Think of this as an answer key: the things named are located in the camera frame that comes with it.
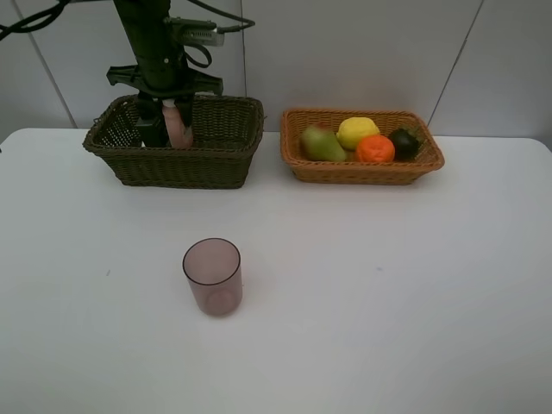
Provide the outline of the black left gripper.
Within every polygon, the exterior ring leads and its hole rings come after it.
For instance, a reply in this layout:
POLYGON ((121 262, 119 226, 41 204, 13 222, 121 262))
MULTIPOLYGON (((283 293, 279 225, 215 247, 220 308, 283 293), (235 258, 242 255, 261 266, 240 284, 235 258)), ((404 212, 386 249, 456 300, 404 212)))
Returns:
POLYGON ((194 95, 223 94, 223 80, 191 68, 147 71, 134 66, 112 66, 107 71, 111 85, 124 84, 140 91, 135 105, 143 122, 157 123, 163 118, 162 102, 157 98, 175 98, 183 124, 192 125, 194 95))

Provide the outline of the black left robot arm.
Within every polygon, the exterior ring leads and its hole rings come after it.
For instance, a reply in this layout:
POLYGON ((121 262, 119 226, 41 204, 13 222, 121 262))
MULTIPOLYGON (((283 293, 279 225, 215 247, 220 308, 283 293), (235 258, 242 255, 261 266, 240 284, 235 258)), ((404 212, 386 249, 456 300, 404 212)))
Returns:
POLYGON ((198 68, 207 68, 212 57, 207 47, 220 47, 224 34, 214 22, 169 16, 169 1, 116 1, 134 66, 112 66, 111 85, 135 88, 141 97, 173 100, 186 127, 191 126, 192 105, 198 93, 223 93, 223 80, 198 68))

